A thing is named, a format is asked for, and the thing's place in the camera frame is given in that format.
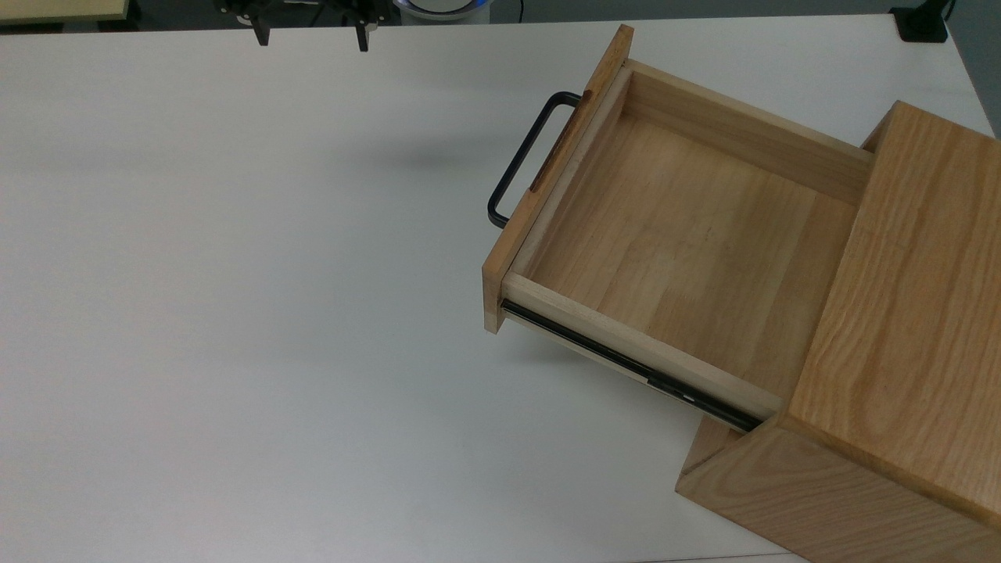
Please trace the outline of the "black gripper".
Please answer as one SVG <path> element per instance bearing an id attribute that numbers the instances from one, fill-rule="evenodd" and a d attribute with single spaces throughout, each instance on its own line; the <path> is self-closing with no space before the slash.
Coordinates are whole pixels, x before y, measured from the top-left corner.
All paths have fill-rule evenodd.
<path id="1" fill-rule="evenodd" d="M 344 16 L 355 25 L 355 35 L 361 52 L 371 50 L 369 23 L 385 24 L 386 1 L 218 1 L 217 11 L 239 16 L 250 21 L 255 16 L 271 15 L 282 9 L 325 8 L 337 16 Z M 271 42 L 271 28 L 263 20 L 251 21 L 251 28 L 260 46 Z"/>

